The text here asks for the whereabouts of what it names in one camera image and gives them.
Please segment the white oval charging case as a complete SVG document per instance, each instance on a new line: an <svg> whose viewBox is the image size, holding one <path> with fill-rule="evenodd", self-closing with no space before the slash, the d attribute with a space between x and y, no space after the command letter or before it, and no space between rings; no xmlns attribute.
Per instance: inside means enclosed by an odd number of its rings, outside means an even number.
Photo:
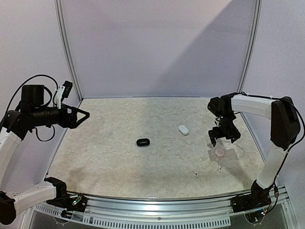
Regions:
<svg viewBox="0 0 305 229"><path fill-rule="evenodd" d="M184 125L179 125L178 130L182 135L189 135L189 129Z"/></svg>

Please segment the black oval charging case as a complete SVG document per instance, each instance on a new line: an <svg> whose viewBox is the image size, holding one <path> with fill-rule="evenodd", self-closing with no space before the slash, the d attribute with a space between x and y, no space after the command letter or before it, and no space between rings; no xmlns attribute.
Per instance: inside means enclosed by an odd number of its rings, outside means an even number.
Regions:
<svg viewBox="0 0 305 229"><path fill-rule="evenodd" d="M141 138L136 141L138 147L145 147L150 145L150 140L148 138Z"/></svg>

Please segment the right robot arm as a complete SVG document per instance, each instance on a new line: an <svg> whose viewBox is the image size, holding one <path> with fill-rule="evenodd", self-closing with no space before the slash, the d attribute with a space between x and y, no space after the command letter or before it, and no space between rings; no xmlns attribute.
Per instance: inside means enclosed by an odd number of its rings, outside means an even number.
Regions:
<svg viewBox="0 0 305 229"><path fill-rule="evenodd" d="M225 138L234 143L241 136L234 125L237 113L249 113L265 117L271 121L271 148L263 169L251 186L249 195L237 195L231 199L234 212L242 212L268 206L261 213L268 214L273 207L269 192L274 190L278 196L276 178L282 169L289 151L297 144L298 134L304 129L305 122L294 106L291 97L274 98L245 93L231 93L210 99L207 109L215 116L216 126L208 135L212 146L216 140Z"/></svg>

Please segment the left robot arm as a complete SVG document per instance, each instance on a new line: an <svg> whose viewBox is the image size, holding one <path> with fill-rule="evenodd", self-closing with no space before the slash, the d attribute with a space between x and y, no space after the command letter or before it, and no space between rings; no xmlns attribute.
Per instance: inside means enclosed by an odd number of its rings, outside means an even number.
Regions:
<svg viewBox="0 0 305 229"><path fill-rule="evenodd" d="M28 132L35 131L39 126L75 129L90 114L76 107L62 103L69 96L72 83L66 81L59 86L55 95L50 95L54 106L44 103L44 92L48 90L44 85L23 85L21 100L15 110L9 110L2 122L0 131L0 176L3 177L10 159L24 140ZM11 224L21 212L47 202L63 209L62 216L70 211L85 212L88 199L83 194L69 195L65 182L47 177L41 183L33 185L28 190L18 193L1 191L0 193L0 222Z"/></svg>

